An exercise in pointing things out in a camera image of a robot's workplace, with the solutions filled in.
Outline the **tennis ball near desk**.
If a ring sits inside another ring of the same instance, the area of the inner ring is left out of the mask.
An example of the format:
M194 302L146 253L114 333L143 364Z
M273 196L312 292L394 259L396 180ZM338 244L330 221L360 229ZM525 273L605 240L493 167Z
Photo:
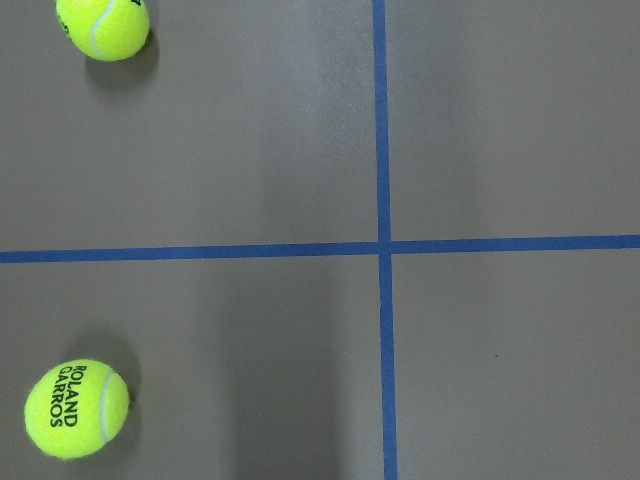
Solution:
M27 395L26 433L47 456L83 458L119 434L130 404L129 388L111 366L92 359L66 361L46 372Z

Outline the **tennis ball far from desk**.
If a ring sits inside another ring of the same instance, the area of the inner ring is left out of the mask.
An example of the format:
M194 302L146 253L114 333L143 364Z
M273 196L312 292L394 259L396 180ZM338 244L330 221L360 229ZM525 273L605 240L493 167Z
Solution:
M91 59L126 60L147 42L150 17L144 1L58 0L55 7L63 33Z

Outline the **brown paper table cover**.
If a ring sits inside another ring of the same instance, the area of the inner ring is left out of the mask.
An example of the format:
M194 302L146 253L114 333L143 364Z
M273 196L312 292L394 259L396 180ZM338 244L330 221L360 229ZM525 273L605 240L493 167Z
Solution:
M1 5L5 479L635 479L635 1ZM42 453L66 361L131 394Z

